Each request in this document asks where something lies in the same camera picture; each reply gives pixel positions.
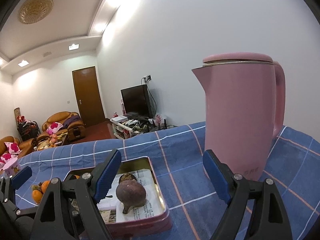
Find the television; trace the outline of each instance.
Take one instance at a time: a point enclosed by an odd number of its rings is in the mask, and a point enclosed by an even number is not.
[[[128,116],[153,117],[147,85],[122,89],[121,95]]]

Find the floor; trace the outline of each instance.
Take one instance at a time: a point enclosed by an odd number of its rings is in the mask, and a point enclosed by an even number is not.
[[[110,124],[110,121],[105,121],[86,128],[86,137],[72,142],[72,144],[115,138],[114,136],[111,136],[112,132],[110,132],[110,130],[112,128]]]

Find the coffee table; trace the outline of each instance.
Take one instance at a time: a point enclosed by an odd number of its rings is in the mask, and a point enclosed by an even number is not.
[[[37,145],[37,151],[42,151],[44,149],[48,149],[48,148],[52,148],[52,147],[46,147],[48,146],[48,142],[49,142],[50,139],[47,139],[47,140],[44,140],[42,142],[40,142],[38,145]],[[65,136],[62,137],[62,140],[60,142],[58,142],[59,144],[55,143],[55,147],[58,147],[58,146],[64,146],[64,145],[68,145],[69,144],[69,140],[68,140],[68,134],[66,134]]]

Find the brown leather sofa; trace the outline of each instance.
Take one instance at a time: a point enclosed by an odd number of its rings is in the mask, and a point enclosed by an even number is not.
[[[20,143],[18,138],[7,136],[0,140],[0,156],[7,151],[7,147],[4,144],[5,142],[15,142],[18,144],[19,149],[21,150],[21,152],[18,155],[18,159],[33,152],[33,148],[36,146],[36,140],[34,138]]]
[[[48,120],[42,125],[42,133],[37,137],[37,142],[40,143],[49,138],[49,134],[46,132],[47,128],[54,122],[64,123],[64,121],[73,115],[79,115],[76,112],[59,112],[48,118]],[[56,135],[60,135],[63,132],[68,132],[68,140],[74,141],[85,137],[85,127],[82,120],[72,122],[67,129],[59,130]]]

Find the wooden door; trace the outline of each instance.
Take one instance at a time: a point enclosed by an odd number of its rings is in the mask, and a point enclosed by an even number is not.
[[[73,85],[79,112],[86,127],[104,122],[95,67],[88,67],[72,72]]]

